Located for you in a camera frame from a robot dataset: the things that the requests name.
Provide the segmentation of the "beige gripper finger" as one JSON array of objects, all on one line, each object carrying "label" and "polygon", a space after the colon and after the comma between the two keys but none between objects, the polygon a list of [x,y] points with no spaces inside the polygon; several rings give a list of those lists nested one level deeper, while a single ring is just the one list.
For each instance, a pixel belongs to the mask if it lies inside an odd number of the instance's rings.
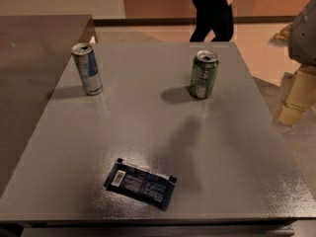
[{"label": "beige gripper finger", "polygon": [[275,121],[295,126],[316,103],[316,67],[302,64],[294,74],[284,73]]},{"label": "beige gripper finger", "polygon": [[292,24],[283,27],[279,32],[274,35],[275,40],[288,40],[291,33]]}]

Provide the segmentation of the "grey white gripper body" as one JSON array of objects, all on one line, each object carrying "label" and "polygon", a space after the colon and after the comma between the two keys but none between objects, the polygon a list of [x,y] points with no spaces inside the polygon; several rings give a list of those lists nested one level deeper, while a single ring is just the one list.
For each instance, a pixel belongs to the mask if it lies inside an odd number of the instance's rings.
[{"label": "grey white gripper body", "polygon": [[288,54],[301,64],[316,65],[316,0],[310,0],[294,18]]}]

